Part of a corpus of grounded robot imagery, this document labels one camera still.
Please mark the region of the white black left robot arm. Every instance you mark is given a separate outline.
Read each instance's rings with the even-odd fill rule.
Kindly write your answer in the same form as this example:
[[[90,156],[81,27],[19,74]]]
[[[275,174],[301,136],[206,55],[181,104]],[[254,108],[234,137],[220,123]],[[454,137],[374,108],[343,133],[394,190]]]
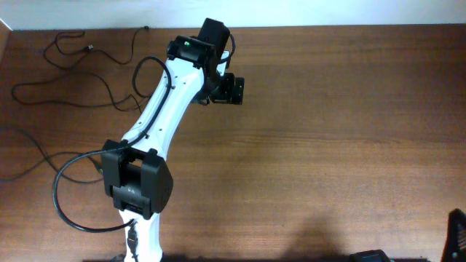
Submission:
[[[242,104],[245,80],[227,72],[233,53],[230,30],[205,19],[196,36],[177,36],[156,90],[137,122],[120,141],[103,146],[104,189],[125,227],[125,253],[115,261],[160,261],[159,217],[173,190],[167,153],[191,103]]]

